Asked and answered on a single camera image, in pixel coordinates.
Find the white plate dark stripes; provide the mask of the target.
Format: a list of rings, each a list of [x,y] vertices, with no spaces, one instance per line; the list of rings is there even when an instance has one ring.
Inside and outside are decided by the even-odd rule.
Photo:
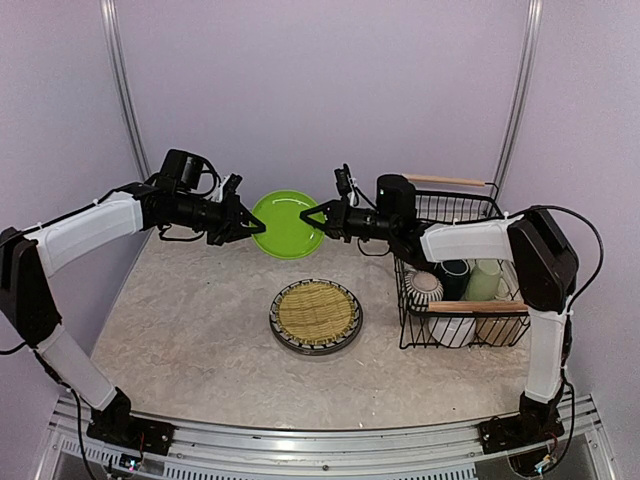
[[[325,279],[303,279],[288,285],[269,309],[269,325],[276,339],[304,355],[325,355],[346,347],[362,324],[362,307],[356,296]]]

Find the yellow green woven plate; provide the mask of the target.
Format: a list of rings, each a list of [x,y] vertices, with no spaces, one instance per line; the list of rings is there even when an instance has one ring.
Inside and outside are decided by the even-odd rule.
[[[293,339],[319,345],[345,334],[354,315],[354,302],[344,291],[330,283],[314,281],[283,294],[276,322]]]

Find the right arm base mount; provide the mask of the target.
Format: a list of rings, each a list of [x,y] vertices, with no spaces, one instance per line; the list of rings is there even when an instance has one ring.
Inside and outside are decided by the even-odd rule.
[[[553,440],[565,433],[560,420],[552,421],[543,427],[536,421],[523,421],[520,415],[492,417],[477,426],[484,454],[493,454],[507,450]]]

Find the lime green plate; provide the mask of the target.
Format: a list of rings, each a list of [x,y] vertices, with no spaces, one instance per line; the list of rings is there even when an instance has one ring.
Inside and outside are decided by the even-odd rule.
[[[318,206],[309,195],[295,190],[277,190],[263,196],[252,214],[266,230],[253,240],[265,254],[280,260],[297,260],[314,253],[324,240],[321,230],[307,224],[300,213]]]

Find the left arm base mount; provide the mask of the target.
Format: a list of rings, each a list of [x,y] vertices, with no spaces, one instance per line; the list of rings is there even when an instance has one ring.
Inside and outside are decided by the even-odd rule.
[[[92,422],[87,428],[89,438],[119,447],[167,456],[176,427],[170,423],[131,417],[123,429]]]

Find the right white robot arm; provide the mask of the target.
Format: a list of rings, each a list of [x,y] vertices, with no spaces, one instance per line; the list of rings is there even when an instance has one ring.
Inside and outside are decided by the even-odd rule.
[[[365,209],[331,200],[303,211],[300,218],[332,239],[382,240],[394,255],[420,270],[450,260],[508,263],[531,329],[529,369],[519,412],[510,419],[511,433],[518,442],[531,444],[553,430],[571,350],[579,260],[549,207],[429,222],[419,218],[413,201]]]

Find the dark green mug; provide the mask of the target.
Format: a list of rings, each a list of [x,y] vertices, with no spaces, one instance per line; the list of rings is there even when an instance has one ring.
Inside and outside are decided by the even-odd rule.
[[[470,278],[470,266],[466,260],[448,260],[436,267],[436,276],[443,286],[444,301],[459,301],[464,296]]]

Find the grey reindeer plate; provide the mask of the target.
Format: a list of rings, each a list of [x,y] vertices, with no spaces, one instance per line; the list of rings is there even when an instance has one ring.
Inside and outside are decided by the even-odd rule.
[[[337,340],[328,341],[320,345],[306,345],[285,334],[276,323],[269,322],[271,333],[276,340],[286,349],[303,356],[325,356],[346,349],[360,334],[362,325],[362,321],[356,322],[353,327],[350,327]]]

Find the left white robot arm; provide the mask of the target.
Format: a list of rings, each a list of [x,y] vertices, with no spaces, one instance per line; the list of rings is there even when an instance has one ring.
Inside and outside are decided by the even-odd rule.
[[[91,408],[93,425],[121,445],[133,443],[140,424],[128,396],[99,369],[66,328],[74,273],[106,272],[100,249],[171,226],[185,227],[213,246],[265,232],[242,203],[241,178],[231,175],[213,197],[149,182],[116,187],[71,213],[1,234],[1,312],[48,374]]]

